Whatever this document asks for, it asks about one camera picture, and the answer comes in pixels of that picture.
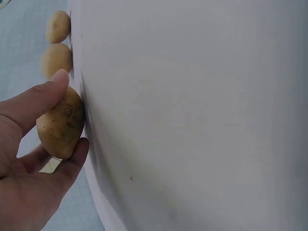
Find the white surface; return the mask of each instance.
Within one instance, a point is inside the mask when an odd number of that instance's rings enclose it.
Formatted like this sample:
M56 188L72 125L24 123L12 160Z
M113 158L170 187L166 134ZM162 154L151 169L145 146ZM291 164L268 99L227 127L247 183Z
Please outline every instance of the white surface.
M73 50L73 60L74 60L74 70L70 73L71 85L74 85L74 89L81 95L82 99L85 101L86 110L88 109L88 104L85 99L85 92L83 89L83 76L81 72L82 68L82 35L80 28L80 0L70 0L69 4L69 12L71 16L71 36L69 38L71 48ZM87 126L89 131L89 116L87 120ZM86 160L84 165L85 173L88 179L89 187L93 196L93 200L95 202L96 209L100 216L102 223L107 231L126 231L124 224L122 223L119 215L115 212L114 207L109 203L106 199L105 194L102 192L100 182L96 178L96 174L94 169L97 169L96 162L93 160L95 155L95 144L93 143L93 138L90 135L90 131L87 133L87 137L90 139L90 154ZM103 185L105 188L105 192L108 188L111 188L109 181L106 179L105 184Z
M307 230L306 1L81 9L93 171L129 230Z

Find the yellow potato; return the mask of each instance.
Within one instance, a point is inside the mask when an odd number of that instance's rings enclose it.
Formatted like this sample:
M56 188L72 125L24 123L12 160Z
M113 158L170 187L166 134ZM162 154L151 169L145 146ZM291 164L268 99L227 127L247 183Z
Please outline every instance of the yellow potato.
M50 45L40 58L40 69L47 79L50 79L60 69L69 73L72 67L72 51L62 43Z
M63 42L71 30L71 20L65 11L56 11L46 24L46 39L51 44Z
M52 156L67 159L79 141L85 123L81 98L71 87L51 110L37 119L37 130L44 148Z

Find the cutting mat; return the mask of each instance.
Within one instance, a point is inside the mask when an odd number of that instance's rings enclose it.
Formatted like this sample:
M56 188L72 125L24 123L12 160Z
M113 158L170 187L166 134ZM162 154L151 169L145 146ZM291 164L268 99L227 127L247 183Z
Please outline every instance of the cutting mat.
M0 11L0 100L19 94L45 79L39 70L39 59L48 46L45 24L56 10L66 10L62 0L13 0ZM33 129L23 139L18 156L39 144ZM88 182L81 171L66 194L59 210L44 231L103 231Z

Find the hand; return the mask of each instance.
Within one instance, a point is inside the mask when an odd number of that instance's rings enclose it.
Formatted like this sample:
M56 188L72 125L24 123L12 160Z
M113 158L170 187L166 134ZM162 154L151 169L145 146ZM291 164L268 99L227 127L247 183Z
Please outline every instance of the hand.
M39 145L17 158L21 139L36 119L55 106L68 86L64 70L9 100L0 102L0 229L39 231L58 209L63 196L76 180L89 150L81 138L73 155L52 174L39 172L51 155Z

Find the finger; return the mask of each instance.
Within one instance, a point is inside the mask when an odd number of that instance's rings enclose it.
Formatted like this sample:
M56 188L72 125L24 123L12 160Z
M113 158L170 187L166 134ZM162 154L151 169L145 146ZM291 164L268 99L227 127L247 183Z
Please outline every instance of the finger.
M89 151L89 141L86 138L81 138L74 150L73 155L61 161L58 167L51 175L52 187L57 189L57 192L64 196L68 189L75 182L83 164L86 161Z
M25 167L27 173L32 174L40 171L50 161L52 156L45 150L42 144L28 155L20 157L18 161Z
M68 74L59 70L50 81L0 102L0 115L14 121L25 136L42 114L54 107L63 97L68 86Z

